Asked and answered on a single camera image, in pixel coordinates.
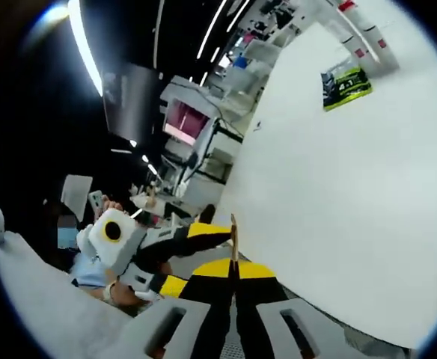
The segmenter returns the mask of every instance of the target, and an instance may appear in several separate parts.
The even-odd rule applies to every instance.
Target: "hand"
[[[99,219],[99,217],[109,208],[115,208],[119,211],[123,211],[122,205],[118,202],[114,202],[113,200],[109,200],[109,197],[103,195],[102,196],[103,207],[102,209],[98,209],[94,213],[94,223]]]

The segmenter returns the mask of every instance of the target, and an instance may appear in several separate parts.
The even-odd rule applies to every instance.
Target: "fluorescent light strip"
[[[245,0],[245,2],[243,3],[242,7],[240,8],[240,10],[237,11],[235,17],[233,18],[232,22],[230,23],[230,25],[227,28],[227,32],[229,32],[233,25],[235,25],[235,22],[239,19],[240,14],[244,11],[245,7],[247,6],[247,4],[250,2],[250,0]]]
[[[198,50],[197,60],[199,58],[201,58],[202,51],[204,50],[204,47],[205,47],[205,43],[207,42],[207,39],[209,38],[210,32],[212,31],[213,26],[216,24],[216,21],[220,15],[221,9],[224,8],[226,2],[227,2],[227,0],[222,0],[220,6],[218,7],[216,14],[213,16],[212,22],[210,23],[209,28],[207,29],[207,32],[205,33],[204,39],[202,40],[201,47]]]
[[[132,153],[132,151],[129,151],[129,150],[118,150],[116,148],[111,148],[111,152],[115,152],[115,153],[128,153],[128,154]]]
[[[157,170],[154,168],[154,166],[152,166],[150,163],[148,165],[150,172],[152,172],[153,174],[157,175]]]
[[[130,216],[130,218],[134,219],[138,215],[140,215],[144,210],[140,208],[138,211],[136,211],[133,215]]]
[[[218,47],[218,48],[216,49],[216,51],[213,53],[213,56],[212,56],[212,58],[210,59],[210,62],[214,62],[214,61],[216,60],[216,57],[217,57],[217,55],[219,54],[219,50],[220,50],[220,47]]]
[[[204,84],[205,79],[207,78],[207,75],[208,75],[208,74],[209,74],[209,73],[204,73],[204,76],[202,77],[202,81],[201,81],[200,86],[202,86],[202,85]]]
[[[72,27],[72,33],[76,39],[77,47],[84,61],[85,68],[87,69],[89,76],[97,89],[97,92],[102,97],[102,80],[100,79],[99,70],[92,58],[91,49],[87,43],[85,37],[84,24],[82,23],[81,5],[80,0],[69,0],[67,3],[67,9],[69,10],[70,26]]]

